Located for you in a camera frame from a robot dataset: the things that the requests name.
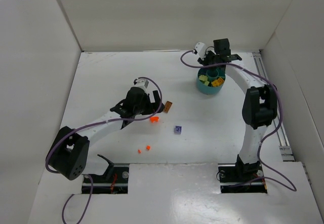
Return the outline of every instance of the yellow block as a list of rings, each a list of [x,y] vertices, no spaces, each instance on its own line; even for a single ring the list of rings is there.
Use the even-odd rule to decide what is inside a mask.
[[[204,76],[203,74],[199,75],[199,80],[200,81],[207,81],[208,80],[208,77],[207,76]]]
[[[224,83],[224,80],[221,77],[219,77],[217,80],[214,80],[212,82],[212,86],[213,87],[221,86],[223,83]]]

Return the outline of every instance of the cable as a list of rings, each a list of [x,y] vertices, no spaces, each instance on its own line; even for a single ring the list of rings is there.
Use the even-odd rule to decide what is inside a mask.
[[[280,181],[278,181],[278,180],[276,180],[276,179],[274,179],[274,178],[271,178],[271,177],[259,177],[259,178],[254,178],[254,179],[252,179],[252,180],[250,180],[250,181],[247,181],[247,182],[245,182],[245,183],[239,183],[239,184],[232,185],[232,187],[242,186],[242,185],[245,185],[245,184],[247,184],[247,183],[251,183],[251,182],[253,182],[253,181],[260,180],[260,179],[269,179],[269,180],[272,180],[272,181],[275,181],[275,182],[281,184],[282,186],[286,187],[287,189],[289,189],[289,190],[291,190],[291,191],[296,192],[297,189],[296,189],[295,185],[294,185],[294,184],[293,184],[293,183],[292,183],[292,182],[291,182],[291,181],[290,181],[290,180],[289,180],[285,175],[283,175],[283,174],[282,174],[281,172],[279,172],[278,170],[275,170],[274,168],[268,166],[267,164],[265,164],[265,163],[260,159],[261,146],[262,146],[263,142],[264,142],[264,141],[265,141],[269,136],[271,136],[271,135],[273,135],[274,133],[276,133],[276,132],[280,129],[281,125],[282,125],[282,103],[281,103],[281,99],[280,99],[280,96],[279,96],[279,93],[278,93],[278,91],[277,91],[276,86],[275,86],[275,85],[274,85],[270,80],[268,80],[267,78],[264,78],[264,77],[262,77],[262,76],[260,76],[260,75],[258,75],[258,74],[256,74],[256,73],[253,73],[253,72],[251,72],[251,71],[249,71],[249,70],[247,70],[247,69],[245,69],[245,68],[243,68],[243,67],[241,67],[241,66],[239,66],[239,65],[237,65],[237,64],[234,64],[234,63],[217,63],[217,64],[211,64],[211,65],[207,65],[207,66],[195,66],[195,65],[187,64],[185,61],[183,61],[183,57],[184,57],[186,54],[188,54],[188,53],[193,53],[193,52],[194,52],[194,50],[189,50],[189,51],[185,52],[184,54],[182,54],[181,57],[180,57],[180,61],[181,61],[184,65],[186,65],[186,66],[188,66],[188,67],[190,67],[190,68],[211,68],[211,67],[218,67],[218,66],[222,66],[222,65],[230,65],[230,66],[233,66],[233,67],[239,68],[239,69],[243,70],[244,72],[246,72],[246,73],[248,73],[248,74],[250,74],[250,75],[252,75],[252,76],[254,76],[254,77],[257,77],[257,78],[259,78],[259,79],[265,81],[266,83],[268,83],[268,84],[273,88],[273,90],[274,90],[274,92],[275,92],[275,95],[276,95],[276,97],[277,97],[277,100],[278,100],[278,107],[279,107],[279,116],[278,116],[278,117],[279,117],[279,123],[278,123],[277,127],[276,127],[272,132],[270,132],[269,134],[265,135],[265,136],[260,140],[260,145],[259,145],[259,148],[258,148],[257,156],[258,156],[258,160],[260,161],[260,163],[261,163],[262,165],[264,165],[264,166],[267,167],[268,169],[270,169],[270,170],[274,171],[275,173],[279,174],[280,176],[282,176],[284,179],[286,179],[286,180],[291,184],[291,186],[292,186],[293,188],[291,188],[291,187],[285,185],[284,183],[282,183],[282,182],[280,182]]]
[[[91,182],[90,193],[89,193],[89,197],[88,197],[87,204],[86,204],[86,206],[85,206],[85,210],[83,211],[80,220],[79,220],[76,224],[79,224],[79,223],[82,221],[83,217],[85,216],[85,213],[86,213],[86,211],[87,211],[87,208],[88,208],[88,206],[89,206],[90,199],[91,199],[91,196],[92,196],[92,191],[93,191],[93,180],[92,180],[92,177],[90,176],[90,174],[86,174],[85,176],[87,176],[87,177],[90,179],[90,182]],[[69,200],[70,200],[73,196],[74,196],[74,194],[72,194],[72,195],[67,199],[67,201],[65,202],[65,204],[64,204],[64,206],[63,206],[63,209],[62,209],[62,221],[63,221],[64,224],[67,224],[66,221],[65,221],[65,219],[64,219],[64,211],[65,211],[65,207],[66,207],[67,203],[69,202]]]
[[[215,47],[214,46],[207,47],[206,50],[205,50],[205,54],[207,54],[206,52],[207,52],[208,48],[215,48]]]
[[[77,129],[74,129],[73,131],[71,131],[70,133],[68,133],[67,135],[65,135],[62,139],[60,139],[57,143],[56,143],[56,145],[50,150],[50,152],[49,152],[49,154],[48,154],[48,156],[46,157],[46,160],[45,160],[45,167],[46,167],[46,169],[49,171],[49,172],[51,172],[51,173],[59,173],[59,172],[57,172],[57,171],[54,171],[54,170],[52,170],[52,169],[50,169],[49,168],[49,161],[50,161],[50,158],[52,157],[52,155],[53,155],[53,153],[54,153],[54,151],[68,138],[68,137],[70,137],[71,135],[73,135],[74,133],[76,133],[76,132],[78,132],[78,131],[80,131],[80,130],[82,130],[82,129],[85,129],[85,128],[90,128],[90,127],[94,127],[94,126],[97,126],[97,125],[101,125],[101,124],[107,124],[107,123],[110,123],[110,122],[114,122],[114,121],[120,121],[120,120],[123,120],[123,121],[143,121],[143,120],[147,120],[147,119],[149,119],[149,118],[151,118],[151,117],[153,117],[155,114],[157,114],[158,112],[159,112],[159,110],[161,109],[161,106],[162,106],[162,91],[161,91],[161,89],[160,89],[160,87],[157,85],[157,83],[154,81],[154,80],[152,80],[152,79],[150,79],[150,78],[148,78],[148,77],[138,77],[139,79],[146,79],[146,80],[149,80],[149,81],[151,81],[155,86],[156,86],[156,88],[157,88],[157,90],[158,90],[158,92],[159,92],[159,95],[160,95],[160,104],[159,104],[159,106],[158,106],[158,108],[157,108],[157,110],[154,112],[154,113],[152,113],[151,115],[149,115],[149,116],[147,116],[147,117],[144,117],[144,118],[141,118],[141,119],[123,119],[123,118],[117,118],[117,119],[110,119],[110,120],[108,120],[108,121],[102,121],[102,122],[97,122],[97,123],[93,123],[93,124],[88,124],[88,125],[84,125],[84,126],[82,126],[82,127],[79,127],[79,128],[77,128]],[[86,210],[87,210],[87,208],[88,208],[88,205],[89,205],[89,202],[90,202],[90,199],[91,199],[91,196],[92,196],[92,192],[93,192],[93,180],[92,180],[92,178],[91,178],[91,176],[89,175],[89,174],[86,174],[85,176],[87,176],[89,179],[90,179],[90,182],[91,182],[91,188],[90,188],[90,194],[89,194],[89,198],[88,198],[88,201],[87,201],[87,204],[86,204],[86,206],[85,206],[85,209],[84,209],[84,211],[83,211],[83,214],[82,214],[82,216],[81,216],[81,218],[80,218],[80,220],[76,223],[76,224],[79,224],[81,221],[82,221],[82,219],[83,219],[83,217],[84,217],[84,215],[85,215],[85,213],[86,213]],[[63,206],[63,209],[62,209],[62,220],[63,220],[63,223],[64,224],[67,224],[66,223],[66,221],[65,221],[65,219],[64,219],[64,211],[65,211],[65,207],[66,207],[66,205],[67,205],[67,203],[69,202],[69,200],[72,198],[74,196],[74,194],[72,194],[68,199],[67,199],[67,201],[65,202],[65,204],[64,204],[64,206]]]

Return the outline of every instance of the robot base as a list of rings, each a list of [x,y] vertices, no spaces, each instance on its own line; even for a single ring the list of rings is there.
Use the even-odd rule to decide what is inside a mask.
[[[221,183],[221,193],[267,193],[265,181],[262,179],[233,187],[259,176],[263,176],[260,162],[243,164],[237,156],[235,164],[218,164],[217,177]]]

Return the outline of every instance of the black bracket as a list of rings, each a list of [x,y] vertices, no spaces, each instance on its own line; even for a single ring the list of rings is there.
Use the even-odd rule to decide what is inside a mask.
[[[124,119],[133,119],[136,115],[149,115],[154,113],[161,102],[158,91],[153,91],[155,102],[151,102],[149,94],[139,87],[132,87],[126,98],[120,101],[116,106],[112,107],[110,111],[114,111]],[[161,113],[165,106],[162,104],[158,113]],[[121,128],[126,127],[132,121],[123,121]]]
[[[277,117],[277,96],[270,85],[247,89],[242,109],[244,122],[253,129],[269,126]]]
[[[217,64],[217,63],[230,63],[231,61],[234,60],[242,60],[242,58],[239,55],[231,54],[229,40],[227,38],[214,40],[214,52],[215,53],[213,53],[212,51],[208,51],[204,60],[199,58],[198,63],[200,63],[203,66],[207,66],[207,65]],[[225,71],[226,66],[222,65],[217,68]]]
[[[51,149],[60,139],[72,131],[73,129],[67,126],[61,128],[56,135]],[[72,134],[54,151],[49,160],[49,165],[67,179],[76,179],[82,174],[86,167],[89,143],[87,137],[80,136],[77,133]]]

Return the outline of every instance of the white table surface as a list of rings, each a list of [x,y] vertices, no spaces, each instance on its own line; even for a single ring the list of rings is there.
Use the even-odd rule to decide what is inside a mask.
[[[242,146],[244,94],[229,77],[216,96],[201,94],[195,86],[197,69],[182,65],[180,55],[82,53],[62,126],[82,126],[105,114],[139,76],[155,80],[163,102],[173,103],[168,114],[158,115],[157,124],[133,122],[90,148],[89,158],[102,154],[116,163],[150,164],[131,165],[127,195],[95,195],[82,223],[322,223],[302,165],[282,162],[276,135],[265,142],[261,157],[287,174],[298,191],[268,181],[268,195],[220,194],[216,163],[234,163]],[[256,72],[252,54],[240,56]],[[196,59],[188,55],[186,61],[195,64]],[[173,133],[175,125],[182,126],[181,135]],[[279,178],[267,170],[265,175]],[[62,223],[63,204],[70,194],[80,193],[81,183],[81,177],[68,181],[45,171],[29,223]],[[87,197],[74,196],[68,204],[65,216],[71,223]]]

